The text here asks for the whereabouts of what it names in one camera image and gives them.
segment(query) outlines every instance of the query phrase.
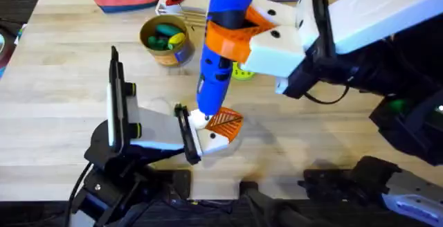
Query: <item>orange bracket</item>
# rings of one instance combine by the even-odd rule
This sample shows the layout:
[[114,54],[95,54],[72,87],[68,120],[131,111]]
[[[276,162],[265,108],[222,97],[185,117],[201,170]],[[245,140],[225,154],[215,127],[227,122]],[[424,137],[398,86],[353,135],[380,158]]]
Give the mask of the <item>orange bracket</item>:
[[240,113],[221,107],[218,113],[210,119],[205,129],[228,137],[230,143],[238,135],[242,125],[243,116]]
[[209,21],[206,29],[206,46],[222,57],[245,63],[251,52],[249,48],[251,38],[276,27],[251,6],[246,11],[245,19],[257,26],[231,30]]

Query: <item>screw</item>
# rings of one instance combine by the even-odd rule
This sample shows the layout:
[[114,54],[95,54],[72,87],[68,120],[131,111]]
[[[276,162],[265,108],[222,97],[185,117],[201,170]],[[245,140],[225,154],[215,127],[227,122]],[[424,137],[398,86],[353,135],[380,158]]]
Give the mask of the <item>screw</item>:
[[272,10],[272,9],[269,9],[268,10],[268,14],[271,15],[271,16],[274,16],[276,14],[276,12],[274,10]]
[[271,35],[272,35],[272,37],[275,37],[275,38],[279,38],[280,37],[280,33],[278,31],[276,31],[276,30],[271,31]]

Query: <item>tin can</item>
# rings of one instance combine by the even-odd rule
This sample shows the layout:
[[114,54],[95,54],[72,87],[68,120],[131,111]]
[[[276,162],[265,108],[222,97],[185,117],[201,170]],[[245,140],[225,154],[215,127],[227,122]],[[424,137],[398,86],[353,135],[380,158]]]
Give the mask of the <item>tin can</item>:
[[[150,36],[156,34],[158,24],[170,24],[181,29],[185,34],[185,40],[176,45],[172,50],[158,51],[151,49],[147,43]],[[192,58],[195,48],[189,38],[189,32],[185,23],[178,17],[172,15],[160,15],[148,20],[140,30],[140,41],[146,49],[154,56],[155,60],[165,66],[179,66],[185,64]]]

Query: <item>cylindrical container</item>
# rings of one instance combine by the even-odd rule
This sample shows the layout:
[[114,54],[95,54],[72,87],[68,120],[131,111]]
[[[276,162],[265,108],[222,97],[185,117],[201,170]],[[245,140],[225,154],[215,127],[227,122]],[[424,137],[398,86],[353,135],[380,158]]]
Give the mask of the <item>cylindrical container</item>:
[[[158,24],[170,24],[180,28],[186,36],[185,40],[176,45],[172,50],[158,51],[151,49],[147,40],[150,36],[155,36],[155,28]],[[159,64],[166,66],[178,66],[186,63],[192,58],[192,54],[194,54],[195,50],[194,45],[190,41],[185,23],[178,17],[172,15],[160,15],[148,20],[141,28],[140,41]]]
[[0,29],[0,78],[3,76],[14,49],[14,37]]

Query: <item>white plastic part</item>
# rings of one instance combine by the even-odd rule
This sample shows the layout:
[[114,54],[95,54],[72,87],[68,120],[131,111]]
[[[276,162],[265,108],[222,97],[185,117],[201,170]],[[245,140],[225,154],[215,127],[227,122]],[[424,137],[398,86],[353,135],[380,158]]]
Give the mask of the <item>white plastic part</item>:
[[228,147],[228,137],[217,134],[207,129],[197,130],[198,139],[201,146],[202,156],[225,149]]
[[275,93],[283,94],[288,85],[289,82],[287,78],[275,78]]
[[197,129],[195,128],[194,123],[192,122],[191,116],[188,116],[188,122],[189,122],[189,128],[191,129],[192,139],[194,141],[194,146],[197,151],[197,154],[199,156],[202,156],[203,152],[201,151],[200,138],[197,133]]
[[128,97],[126,102],[128,122],[139,122],[142,127],[141,137],[131,139],[131,145],[167,150],[183,148],[183,137],[177,117],[139,108],[136,97]]
[[251,6],[265,19],[279,26],[295,26],[296,8],[270,0],[252,0]]
[[443,12],[443,0],[338,0],[329,6],[337,53],[349,53]]
[[320,35],[312,0],[298,0],[296,27],[303,43],[303,49],[307,51]]
[[106,89],[106,113],[108,119],[108,144],[111,147],[114,144],[114,113],[112,111],[112,89],[110,83],[108,83]]
[[[273,37],[273,31],[279,37]],[[302,40],[294,26],[277,26],[251,38],[251,53],[242,69],[287,78],[305,58]]]
[[167,0],[159,0],[157,6],[155,7],[155,12],[157,15],[162,15],[165,13],[161,13],[161,10],[166,11],[168,15],[180,15],[182,10],[188,12],[198,12],[206,15],[208,10],[208,1],[209,0],[184,0],[180,3],[180,6],[167,6]]
[[203,129],[213,116],[208,116],[209,118],[207,120],[205,117],[205,114],[199,109],[194,109],[190,112],[189,121],[192,122],[196,129]]

